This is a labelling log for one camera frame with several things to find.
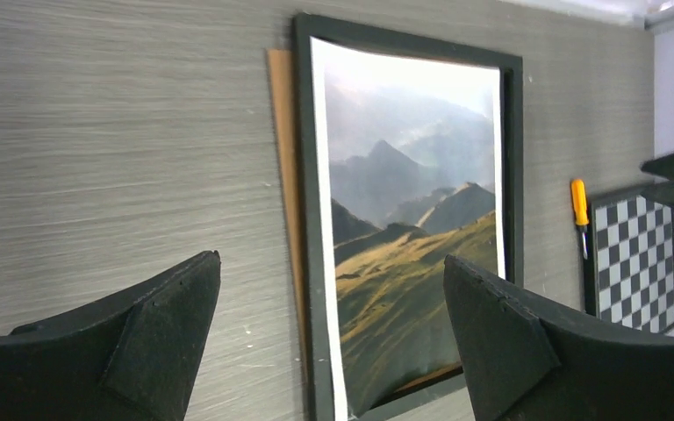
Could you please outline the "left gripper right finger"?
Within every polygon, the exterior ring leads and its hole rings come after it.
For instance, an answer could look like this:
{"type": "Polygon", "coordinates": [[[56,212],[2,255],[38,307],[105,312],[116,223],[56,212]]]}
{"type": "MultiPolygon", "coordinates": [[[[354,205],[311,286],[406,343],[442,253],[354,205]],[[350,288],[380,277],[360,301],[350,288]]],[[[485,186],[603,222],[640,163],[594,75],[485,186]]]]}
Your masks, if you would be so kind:
{"type": "Polygon", "coordinates": [[[606,322],[455,256],[444,293],[478,420],[674,420],[674,337],[606,322]]]}

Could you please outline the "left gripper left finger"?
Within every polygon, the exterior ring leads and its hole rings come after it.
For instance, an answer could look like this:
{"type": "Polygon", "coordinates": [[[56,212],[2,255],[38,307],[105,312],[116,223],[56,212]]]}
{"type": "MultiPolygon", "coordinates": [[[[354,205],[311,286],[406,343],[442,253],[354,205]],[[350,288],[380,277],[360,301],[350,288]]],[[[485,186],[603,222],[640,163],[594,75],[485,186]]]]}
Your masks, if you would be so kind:
{"type": "Polygon", "coordinates": [[[0,420],[182,420],[216,310],[204,251],[0,336],[0,420]]]}

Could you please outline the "yellow handled screwdriver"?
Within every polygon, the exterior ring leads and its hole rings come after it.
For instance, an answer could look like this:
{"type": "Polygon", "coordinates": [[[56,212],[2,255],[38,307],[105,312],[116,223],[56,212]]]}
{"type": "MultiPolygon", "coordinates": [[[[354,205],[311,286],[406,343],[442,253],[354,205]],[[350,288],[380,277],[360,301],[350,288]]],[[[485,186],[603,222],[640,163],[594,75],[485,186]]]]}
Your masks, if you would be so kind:
{"type": "Polygon", "coordinates": [[[575,218],[575,226],[577,231],[580,233],[583,259],[587,260],[587,226],[589,224],[589,218],[587,213],[587,200],[584,182],[581,179],[573,179],[570,183],[570,193],[572,209],[575,218]]]}

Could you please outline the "black picture frame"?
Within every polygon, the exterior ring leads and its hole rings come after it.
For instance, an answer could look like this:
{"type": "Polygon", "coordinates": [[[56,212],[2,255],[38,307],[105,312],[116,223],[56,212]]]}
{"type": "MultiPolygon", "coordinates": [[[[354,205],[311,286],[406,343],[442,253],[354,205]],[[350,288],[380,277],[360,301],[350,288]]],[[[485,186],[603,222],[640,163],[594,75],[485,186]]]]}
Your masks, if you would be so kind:
{"type": "Polygon", "coordinates": [[[292,18],[293,89],[298,135],[298,245],[303,270],[297,299],[307,377],[308,417],[311,420],[349,420],[352,415],[341,384],[341,356],[337,350],[337,310],[333,289],[326,286],[327,209],[326,171],[318,159],[326,151],[318,145],[312,86],[312,39],[349,46],[373,47],[381,53],[406,54],[423,59],[443,59],[500,69],[502,73],[502,176],[505,207],[505,274],[520,286],[524,275],[523,251],[523,59],[478,46],[398,32],[338,18],[299,12],[292,18]]]}

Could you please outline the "mountain landscape photo print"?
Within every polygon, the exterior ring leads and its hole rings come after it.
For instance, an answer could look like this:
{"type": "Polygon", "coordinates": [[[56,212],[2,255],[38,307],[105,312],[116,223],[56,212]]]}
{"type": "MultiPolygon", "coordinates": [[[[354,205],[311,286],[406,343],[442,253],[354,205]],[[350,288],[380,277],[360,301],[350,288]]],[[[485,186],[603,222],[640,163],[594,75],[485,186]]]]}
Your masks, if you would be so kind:
{"type": "Polygon", "coordinates": [[[311,38],[339,420],[461,368],[445,258],[506,271],[502,70],[311,38]]]}

